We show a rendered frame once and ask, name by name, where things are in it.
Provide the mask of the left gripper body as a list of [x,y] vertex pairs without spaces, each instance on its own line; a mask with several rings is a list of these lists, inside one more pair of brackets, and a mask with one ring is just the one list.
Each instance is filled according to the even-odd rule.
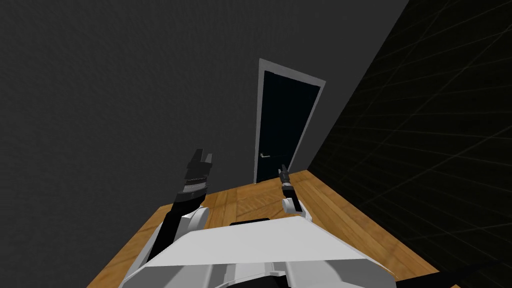
[[210,162],[191,160],[186,166],[186,181],[205,181],[210,173],[212,164]]

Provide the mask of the dark door leaf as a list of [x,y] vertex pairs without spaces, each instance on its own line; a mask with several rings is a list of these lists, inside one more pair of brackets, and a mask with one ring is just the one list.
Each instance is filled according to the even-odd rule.
[[[290,166],[320,86],[264,72],[256,181],[277,178]],[[271,155],[261,158],[260,153]]]

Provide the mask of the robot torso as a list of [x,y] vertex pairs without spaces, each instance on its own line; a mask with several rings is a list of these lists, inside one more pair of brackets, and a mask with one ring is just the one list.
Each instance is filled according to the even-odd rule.
[[285,217],[191,231],[119,288],[397,288],[380,263],[313,222]]

